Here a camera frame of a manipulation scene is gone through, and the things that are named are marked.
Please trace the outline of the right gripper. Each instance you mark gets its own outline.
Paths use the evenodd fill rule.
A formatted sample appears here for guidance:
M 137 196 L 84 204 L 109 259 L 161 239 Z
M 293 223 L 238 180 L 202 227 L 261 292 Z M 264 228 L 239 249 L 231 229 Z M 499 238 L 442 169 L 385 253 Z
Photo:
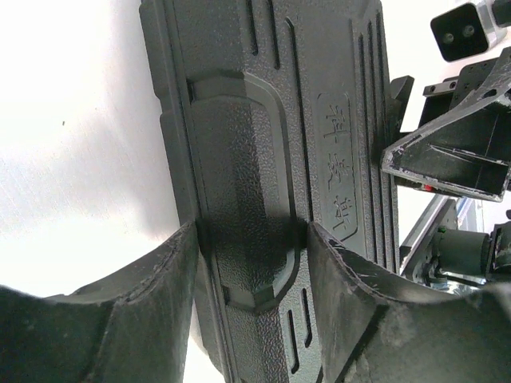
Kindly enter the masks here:
M 374 163 L 382 159 L 382 170 L 407 184 L 502 201 L 510 181 L 510 49 L 424 88 L 418 128 L 405 134 L 402 122 L 413 87 L 410 75 L 390 82 Z

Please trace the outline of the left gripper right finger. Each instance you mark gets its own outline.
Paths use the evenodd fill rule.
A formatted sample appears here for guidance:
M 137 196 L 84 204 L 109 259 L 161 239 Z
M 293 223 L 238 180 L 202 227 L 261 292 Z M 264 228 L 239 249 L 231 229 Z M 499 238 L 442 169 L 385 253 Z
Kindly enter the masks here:
M 510 286 L 465 296 L 402 278 L 318 223 L 307 253 L 326 382 L 507 382 Z

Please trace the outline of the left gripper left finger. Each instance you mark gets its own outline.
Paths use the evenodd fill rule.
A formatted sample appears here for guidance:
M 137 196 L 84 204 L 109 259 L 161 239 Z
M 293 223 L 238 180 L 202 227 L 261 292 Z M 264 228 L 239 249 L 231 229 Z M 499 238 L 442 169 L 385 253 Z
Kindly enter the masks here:
M 199 245 L 193 223 L 69 295 L 1 289 L 4 382 L 180 382 Z

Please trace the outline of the black plastic tool case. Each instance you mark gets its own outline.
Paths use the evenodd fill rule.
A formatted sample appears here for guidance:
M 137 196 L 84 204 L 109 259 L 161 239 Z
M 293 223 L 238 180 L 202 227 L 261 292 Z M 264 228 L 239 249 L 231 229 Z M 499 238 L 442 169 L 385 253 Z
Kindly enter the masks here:
M 143 1 L 197 334 L 227 382 L 321 371 L 307 226 L 398 267 L 379 1 Z

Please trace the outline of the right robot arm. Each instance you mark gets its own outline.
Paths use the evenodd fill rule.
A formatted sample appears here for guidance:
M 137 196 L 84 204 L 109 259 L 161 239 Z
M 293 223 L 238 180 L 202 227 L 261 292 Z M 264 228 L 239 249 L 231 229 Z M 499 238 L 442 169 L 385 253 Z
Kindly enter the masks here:
M 396 183 L 434 195 L 401 252 L 401 274 L 427 286 L 510 279 L 510 225 L 489 234 L 457 222 L 458 198 L 500 203 L 510 189 L 510 51 L 424 88 L 417 129 L 382 153 Z

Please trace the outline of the aluminium frame rail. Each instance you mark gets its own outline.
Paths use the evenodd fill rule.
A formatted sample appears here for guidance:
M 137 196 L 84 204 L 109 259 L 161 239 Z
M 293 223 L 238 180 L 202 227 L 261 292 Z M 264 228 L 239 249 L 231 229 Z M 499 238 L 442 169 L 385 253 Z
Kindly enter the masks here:
M 477 230 L 472 210 L 470 199 L 436 195 L 400 246 L 399 274 L 451 294 L 482 287 L 489 235 Z

